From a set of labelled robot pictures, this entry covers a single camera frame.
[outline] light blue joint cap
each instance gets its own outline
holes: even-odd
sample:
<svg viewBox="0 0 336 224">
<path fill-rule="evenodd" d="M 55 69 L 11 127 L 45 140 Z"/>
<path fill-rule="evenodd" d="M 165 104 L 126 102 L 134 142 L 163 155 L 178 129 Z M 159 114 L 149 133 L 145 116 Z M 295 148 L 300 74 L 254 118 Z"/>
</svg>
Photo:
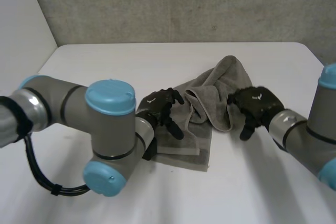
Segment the light blue joint cap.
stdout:
<svg viewBox="0 0 336 224">
<path fill-rule="evenodd" d="M 319 85 L 327 89 L 336 89 L 336 63 L 324 67 Z"/>
<path fill-rule="evenodd" d="M 336 158 L 324 165 L 318 178 L 322 183 L 336 191 Z"/>
<path fill-rule="evenodd" d="M 93 83 L 86 90 L 85 99 L 91 108 L 106 115 L 127 115 L 136 105 L 134 88 L 118 80 Z"/>
<path fill-rule="evenodd" d="M 86 165 L 83 179 L 92 191 L 106 197 L 117 195 L 126 184 L 126 179 L 116 169 L 97 161 Z"/>
<path fill-rule="evenodd" d="M 33 76 L 29 76 L 28 78 L 26 78 L 19 86 L 19 89 L 23 88 L 29 81 L 33 80 L 35 77 L 39 77 L 40 75 L 36 74 Z"/>
</svg>

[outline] black cable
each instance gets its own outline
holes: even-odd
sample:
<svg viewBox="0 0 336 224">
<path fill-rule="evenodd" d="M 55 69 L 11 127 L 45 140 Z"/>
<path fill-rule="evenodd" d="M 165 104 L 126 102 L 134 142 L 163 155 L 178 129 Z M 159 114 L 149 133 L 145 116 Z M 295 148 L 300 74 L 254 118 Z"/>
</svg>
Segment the black cable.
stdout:
<svg viewBox="0 0 336 224">
<path fill-rule="evenodd" d="M 50 180 L 44 176 L 42 173 L 41 169 L 39 168 L 35 154 L 34 154 L 34 149 L 33 149 L 33 144 L 31 142 L 31 137 L 30 135 L 27 135 L 24 137 L 24 141 L 26 144 L 26 154 L 27 154 L 27 160 L 29 163 L 30 170 L 32 171 L 32 174 L 36 181 L 45 189 L 50 191 L 53 195 L 63 195 L 63 196 L 78 196 L 82 195 L 90 190 L 87 185 L 82 185 L 78 187 L 73 187 L 73 188 L 67 188 L 67 187 L 62 187 L 57 184 L 53 184 Z"/>
</svg>

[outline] gray towel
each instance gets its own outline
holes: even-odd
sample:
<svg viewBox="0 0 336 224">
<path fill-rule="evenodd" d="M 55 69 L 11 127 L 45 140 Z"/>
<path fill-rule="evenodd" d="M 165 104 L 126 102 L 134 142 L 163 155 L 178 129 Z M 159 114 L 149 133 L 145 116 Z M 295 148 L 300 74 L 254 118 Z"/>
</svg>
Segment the gray towel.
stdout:
<svg viewBox="0 0 336 224">
<path fill-rule="evenodd" d="M 184 133 L 176 140 L 164 127 L 155 132 L 158 154 L 154 160 L 177 167 L 207 171 L 212 126 L 222 132 L 232 129 L 226 109 L 228 94 L 251 86 L 243 65 L 234 56 L 224 57 L 213 69 L 177 86 L 185 104 L 172 107 L 171 117 Z"/>
</svg>

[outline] concrete wall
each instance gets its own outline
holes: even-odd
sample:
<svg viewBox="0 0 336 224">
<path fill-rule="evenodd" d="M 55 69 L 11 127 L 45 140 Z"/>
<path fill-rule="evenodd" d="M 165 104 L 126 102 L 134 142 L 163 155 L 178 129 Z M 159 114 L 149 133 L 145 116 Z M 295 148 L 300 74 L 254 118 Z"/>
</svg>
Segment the concrete wall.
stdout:
<svg viewBox="0 0 336 224">
<path fill-rule="evenodd" d="M 38 0 L 59 46 L 297 41 L 336 61 L 336 0 Z"/>
</svg>

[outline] white table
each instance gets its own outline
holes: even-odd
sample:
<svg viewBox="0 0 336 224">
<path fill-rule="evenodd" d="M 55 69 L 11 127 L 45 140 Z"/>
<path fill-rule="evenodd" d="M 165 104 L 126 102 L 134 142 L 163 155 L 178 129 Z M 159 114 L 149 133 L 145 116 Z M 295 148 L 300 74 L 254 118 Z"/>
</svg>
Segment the white table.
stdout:
<svg viewBox="0 0 336 224">
<path fill-rule="evenodd" d="M 254 85 L 308 116 L 322 64 L 298 43 L 70 45 L 40 74 L 89 85 L 114 78 L 132 84 L 138 102 L 235 55 Z M 78 186 L 91 157 L 90 136 L 61 125 L 33 134 L 38 163 L 54 183 Z M 116 197 L 89 192 L 55 197 L 30 173 L 24 143 L 0 150 L 1 223 L 335 223 L 336 193 L 320 184 L 265 129 L 243 143 L 213 133 L 207 173 L 140 161 Z"/>
</svg>

